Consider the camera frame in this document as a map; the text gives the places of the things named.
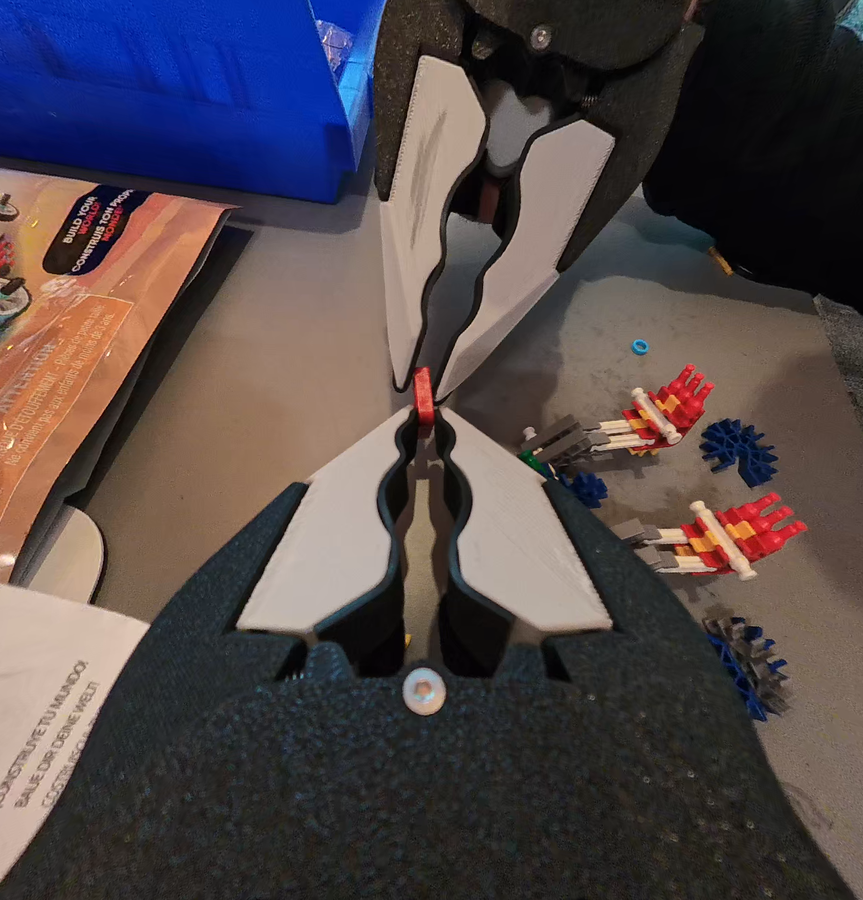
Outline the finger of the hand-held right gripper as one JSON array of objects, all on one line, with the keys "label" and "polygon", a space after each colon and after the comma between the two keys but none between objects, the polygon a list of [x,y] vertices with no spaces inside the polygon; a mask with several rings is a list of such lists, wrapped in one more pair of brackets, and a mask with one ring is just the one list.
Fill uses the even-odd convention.
[{"label": "finger of the hand-held right gripper", "polygon": [[478,162],[487,129],[476,87],[460,64],[422,55],[392,185],[379,206],[387,341],[398,392],[412,381],[424,342],[453,196]]},{"label": "finger of the hand-held right gripper", "polygon": [[482,365],[559,277],[558,262],[616,140],[588,120],[540,129],[517,173],[518,206],[476,279],[474,313],[455,338],[435,390],[448,397]]}]

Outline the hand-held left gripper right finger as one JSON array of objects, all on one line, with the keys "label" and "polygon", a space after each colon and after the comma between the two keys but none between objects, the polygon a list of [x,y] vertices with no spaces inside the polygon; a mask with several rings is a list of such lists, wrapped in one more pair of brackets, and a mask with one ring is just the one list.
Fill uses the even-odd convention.
[{"label": "hand-held left gripper right finger", "polygon": [[595,585],[545,493],[546,481],[459,414],[447,461],[469,488],[456,540],[468,587],[538,634],[611,630]]}]

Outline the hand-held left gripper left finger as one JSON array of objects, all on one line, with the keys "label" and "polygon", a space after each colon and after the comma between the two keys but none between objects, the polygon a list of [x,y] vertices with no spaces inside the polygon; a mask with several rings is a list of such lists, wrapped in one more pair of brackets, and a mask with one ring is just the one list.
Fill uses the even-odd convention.
[{"label": "hand-held left gripper left finger", "polygon": [[318,635],[387,573],[393,539],[379,511],[383,478],[401,457],[395,412],[316,471],[257,580],[237,629]]}]

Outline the red fan-shaped toy connector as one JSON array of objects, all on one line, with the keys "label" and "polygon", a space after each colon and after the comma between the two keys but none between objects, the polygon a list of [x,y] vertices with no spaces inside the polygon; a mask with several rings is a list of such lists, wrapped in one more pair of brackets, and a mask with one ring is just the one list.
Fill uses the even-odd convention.
[{"label": "red fan-shaped toy connector", "polygon": [[418,420],[418,434],[431,436],[436,420],[436,405],[429,366],[415,368],[413,372],[414,408]]}]

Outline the multicolour toy construction model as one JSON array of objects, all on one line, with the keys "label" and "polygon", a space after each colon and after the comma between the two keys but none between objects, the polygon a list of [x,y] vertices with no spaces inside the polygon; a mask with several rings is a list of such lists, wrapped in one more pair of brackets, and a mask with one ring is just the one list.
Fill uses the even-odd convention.
[{"label": "multicolour toy construction model", "polygon": [[656,391],[633,389],[630,407],[616,420],[582,422],[568,415],[540,432],[526,428],[517,456],[546,480],[569,489],[588,509],[599,509],[608,498],[607,486],[583,464],[616,452],[655,456],[679,444],[702,417],[714,388],[696,366],[685,366]]}]

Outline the clear plastic bag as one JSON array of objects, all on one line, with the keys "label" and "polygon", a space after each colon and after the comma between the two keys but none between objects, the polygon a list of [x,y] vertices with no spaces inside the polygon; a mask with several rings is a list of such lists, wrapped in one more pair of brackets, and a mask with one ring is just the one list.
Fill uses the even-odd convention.
[{"label": "clear plastic bag", "polygon": [[350,59],[355,42],[354,35],[334,22],[322,19],[315,21],[315,27],[329,68],[338,79]]}]

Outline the red yellow toy leg assembly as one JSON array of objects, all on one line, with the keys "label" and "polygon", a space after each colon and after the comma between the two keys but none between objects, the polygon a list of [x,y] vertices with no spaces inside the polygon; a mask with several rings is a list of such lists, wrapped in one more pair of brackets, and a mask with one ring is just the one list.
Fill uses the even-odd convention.
[{"label": "red yellow toy leg assembly", "polygon": [[808,531],[807,524],[797,520],[792,509],[773,492],[726,510],[693,501],[689,511],[691,520],[674,528],[660,528],[635,518],[610,530],[658,574],[731,574],[740,581],[754,579],[758,562]]}]

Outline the blue snowflake toy connector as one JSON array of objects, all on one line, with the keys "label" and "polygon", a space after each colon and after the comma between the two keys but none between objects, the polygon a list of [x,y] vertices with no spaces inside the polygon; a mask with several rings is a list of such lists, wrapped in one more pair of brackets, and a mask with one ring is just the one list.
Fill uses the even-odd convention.
[{"label": "blue snowflake toy connector", "polygon": [[712,473],[735,467],[751,489],[767,484],[777,474],[774,446],[763,444],[764,434],[757,433],[753,425],[724,419],[707,426],[700,437],[701,458]]}]

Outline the blue and grey snowflake connectors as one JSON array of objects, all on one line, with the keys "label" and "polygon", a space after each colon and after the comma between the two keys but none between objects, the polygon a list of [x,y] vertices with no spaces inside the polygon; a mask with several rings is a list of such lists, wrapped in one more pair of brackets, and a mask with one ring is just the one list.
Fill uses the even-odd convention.
[{"label": "blue and grey snowflake connectors", "polygon": [[764,635],[763,627],[736,615],[704,618],[701,625],[750,717],[766,722],[770,715],[784,714],[789,708],[788,663],[776,655],[775,641]]}]

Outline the blue plastic bin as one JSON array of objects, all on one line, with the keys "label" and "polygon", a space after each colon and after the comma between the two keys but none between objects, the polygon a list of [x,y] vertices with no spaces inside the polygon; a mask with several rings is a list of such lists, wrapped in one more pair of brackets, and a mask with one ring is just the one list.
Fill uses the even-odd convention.
[{"label": "blue plastic bin", "polygon": [[[335,203],[384,2],[0,1],[0,157]],[[315,21],[354,35],[340,78]]]}]

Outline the white instruction leaflet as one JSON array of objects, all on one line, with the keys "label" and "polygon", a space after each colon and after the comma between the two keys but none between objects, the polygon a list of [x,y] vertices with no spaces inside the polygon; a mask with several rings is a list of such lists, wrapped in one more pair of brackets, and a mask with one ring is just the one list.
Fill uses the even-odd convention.
[{"label": "white instruction leaflet", "polygon": [[149,624],[0,584],[0,883],[52,812]]}]

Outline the orange printed plastic bag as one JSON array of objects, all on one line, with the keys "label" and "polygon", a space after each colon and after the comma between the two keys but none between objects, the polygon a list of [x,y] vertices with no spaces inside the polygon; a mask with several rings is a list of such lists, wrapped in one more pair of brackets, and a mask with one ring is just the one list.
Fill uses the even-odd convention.
[{"label": "orange printed plastic bag", "polygon": [[0,167],[0,583],[234,209]]}]

